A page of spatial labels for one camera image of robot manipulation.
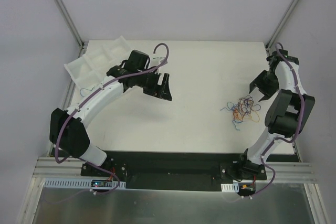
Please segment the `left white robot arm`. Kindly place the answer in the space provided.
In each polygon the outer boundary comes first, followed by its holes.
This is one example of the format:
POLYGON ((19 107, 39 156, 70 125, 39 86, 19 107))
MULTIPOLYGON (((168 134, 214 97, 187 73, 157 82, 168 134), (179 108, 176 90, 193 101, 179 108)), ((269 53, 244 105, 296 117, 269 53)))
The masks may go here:
POLYGON ((146 95, 172 100, 170 75, 159 73, 167 58, 160 60, 157 66, 151 66, 150 62, 149 55, 133 50, 128 59, 110 68, 102 82, 80 102, 65 110, 55 109, 51 114, 49 133, 55 150, 63 150, 70 157, 92 163, 92 169, 99 176, 108 175, 111 170, 108 155, 91 142, 87 127, 107 105, 133 87, 141 88, 146 95))

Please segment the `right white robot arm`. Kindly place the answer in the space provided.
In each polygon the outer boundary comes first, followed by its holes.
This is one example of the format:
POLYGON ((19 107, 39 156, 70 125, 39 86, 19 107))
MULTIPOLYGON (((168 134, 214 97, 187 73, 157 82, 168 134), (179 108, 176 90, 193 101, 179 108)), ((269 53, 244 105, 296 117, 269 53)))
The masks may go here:
POLYGON ((261 72, 249 85, 258 89, 265 101, 275 99, 265 116, 265 130, 256 143, 240 156, 236 173, 242 179, 258 175, 268 156, 282 143, 293 143, 302 132, 315 104, 299 78, 299 60, 283 48, 267 57, 269 69, 261 72))

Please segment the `white foam compartment tray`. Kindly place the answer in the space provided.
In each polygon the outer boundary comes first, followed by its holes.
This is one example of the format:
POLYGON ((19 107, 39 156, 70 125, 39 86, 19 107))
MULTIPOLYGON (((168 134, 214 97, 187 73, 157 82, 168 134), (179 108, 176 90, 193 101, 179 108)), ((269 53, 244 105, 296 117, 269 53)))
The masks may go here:
POLYGON ((82 56, 64 67, 80 95, 85 97, 99 85, 110 68, 128 59, 131 51, 130 44, 122 36, 115 40, 90 40, 82 56))

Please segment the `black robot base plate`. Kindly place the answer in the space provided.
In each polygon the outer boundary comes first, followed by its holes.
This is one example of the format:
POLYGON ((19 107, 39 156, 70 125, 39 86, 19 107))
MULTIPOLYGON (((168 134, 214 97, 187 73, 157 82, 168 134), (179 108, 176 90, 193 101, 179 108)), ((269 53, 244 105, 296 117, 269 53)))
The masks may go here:
POLYGON ((104 171, 83 164, 81 176, 114 172, 127 189, 220 191, 222 184, 267 179, 245 154, 108 151, 104 171))

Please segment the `right aluminium frame post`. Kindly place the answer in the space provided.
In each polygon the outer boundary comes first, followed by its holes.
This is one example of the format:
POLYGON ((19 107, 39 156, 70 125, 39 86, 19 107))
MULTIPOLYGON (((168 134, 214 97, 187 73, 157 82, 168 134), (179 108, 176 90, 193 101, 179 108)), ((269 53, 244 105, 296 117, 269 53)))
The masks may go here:
POLYGON ((299 5, 301 0, 291 0, 290 4, 288 5, 286 11, 282 15, 278 25, 276 26, 274 32, 272 33, 269 40, 265 43, 265 50, 267 52, 270 51, 278 37, 281 35, 283 29, 285 28, 287 22, 290 20, 292 14, 295 12, 297 6, 299 5))

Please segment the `aluminium frame post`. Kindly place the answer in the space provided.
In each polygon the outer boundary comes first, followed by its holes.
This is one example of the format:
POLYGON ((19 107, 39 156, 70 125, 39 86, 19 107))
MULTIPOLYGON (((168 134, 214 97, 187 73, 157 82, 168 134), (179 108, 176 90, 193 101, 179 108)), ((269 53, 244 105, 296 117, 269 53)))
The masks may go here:
POLYGON ((82 39, 82 37, 79 34, 79 31, 71 18, 63 0, 54 0, 61 16, 63 17, 67 27, 69 28, 74 40, 78 44, 80 49, 83 49, 85 47, 85 41, 82 39))
POLYGON ((265 43, 265 50, 267 52, 270 51, 278 37, 281 35, 283 29, 285 28, 287 22, 290 20, 292 14, 295 12, 297 6, 299 5, 301 0, 291 0, 290 4, 288 5, 286 11, 282 15, 278 25, 276 26, 274 32, 272 33, 269 40, 265 43))

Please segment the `aluminium front rail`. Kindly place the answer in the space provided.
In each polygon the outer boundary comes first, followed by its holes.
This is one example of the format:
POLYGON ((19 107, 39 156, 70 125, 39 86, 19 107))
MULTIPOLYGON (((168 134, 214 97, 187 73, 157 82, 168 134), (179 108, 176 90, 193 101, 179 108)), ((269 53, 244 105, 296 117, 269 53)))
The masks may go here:
MULTIPOLYGON (((40 178, 79 178, 83 162, 69 158, 58 164, 54 157, 39 157, 34 168, 33 177, 40 178)), ((309 163, 269 162, 266 168, 267 180, 272 171, 276 172, 275 183, 316 184, 318 182, 313 167, 309 163)))

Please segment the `left aluminium frame post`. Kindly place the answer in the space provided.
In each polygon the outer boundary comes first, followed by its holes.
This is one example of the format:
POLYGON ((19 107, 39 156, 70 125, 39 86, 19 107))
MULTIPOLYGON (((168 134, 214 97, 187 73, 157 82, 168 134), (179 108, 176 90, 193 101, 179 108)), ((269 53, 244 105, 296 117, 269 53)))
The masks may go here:
POLYGON ((71 18, 63 0, 54 0, 61 16, 63 17, 67 27, 69 28, 74 40, 78 44, 80 49, 83 49, 85 47, 85 41, 82 39, 82 37, 79 34, 79 31, 71 18))

